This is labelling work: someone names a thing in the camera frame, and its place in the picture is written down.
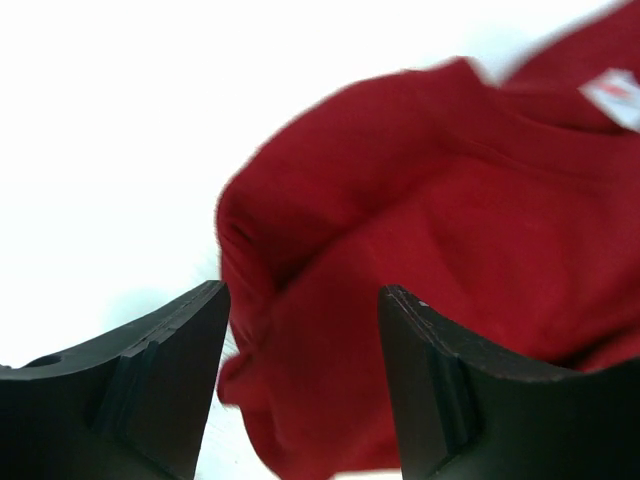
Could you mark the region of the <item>red t-shirt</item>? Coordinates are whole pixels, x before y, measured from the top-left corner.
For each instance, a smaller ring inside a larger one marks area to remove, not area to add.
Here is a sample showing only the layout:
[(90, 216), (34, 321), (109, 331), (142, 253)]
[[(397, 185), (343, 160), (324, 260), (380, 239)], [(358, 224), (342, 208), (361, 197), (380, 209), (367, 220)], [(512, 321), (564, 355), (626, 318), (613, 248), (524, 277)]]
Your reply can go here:
[(264, 464), (328, 479), (400, 464), (377, 296), (401, 285), (520, 354), (595, 370), (639, 352), (639, 136), (586, 94), (639, 76), (639, 5), (501, 85), (466, 58), (356, 83), (273, 137), (216, 230), (238, 353), (220, 400)]

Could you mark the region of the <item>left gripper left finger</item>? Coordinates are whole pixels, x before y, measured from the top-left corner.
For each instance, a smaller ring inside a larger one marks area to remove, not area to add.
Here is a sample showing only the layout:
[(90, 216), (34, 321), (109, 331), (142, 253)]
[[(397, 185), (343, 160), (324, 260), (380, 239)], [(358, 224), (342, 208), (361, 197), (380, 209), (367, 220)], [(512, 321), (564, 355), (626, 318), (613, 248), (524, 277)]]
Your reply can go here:
[(191, 479), (230, 294), (207, 281), (159, 309), (1, 370), (5, 479)]

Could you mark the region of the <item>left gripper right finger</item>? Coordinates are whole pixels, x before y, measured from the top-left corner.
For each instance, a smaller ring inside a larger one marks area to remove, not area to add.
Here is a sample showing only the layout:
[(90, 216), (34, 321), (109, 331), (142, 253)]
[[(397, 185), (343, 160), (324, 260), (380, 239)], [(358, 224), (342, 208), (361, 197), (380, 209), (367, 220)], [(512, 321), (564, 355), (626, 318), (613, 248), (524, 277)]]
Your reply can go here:
[(534, 360), (391, 285), (378, 322), (406, 479), (635, 479), (639, 362)]

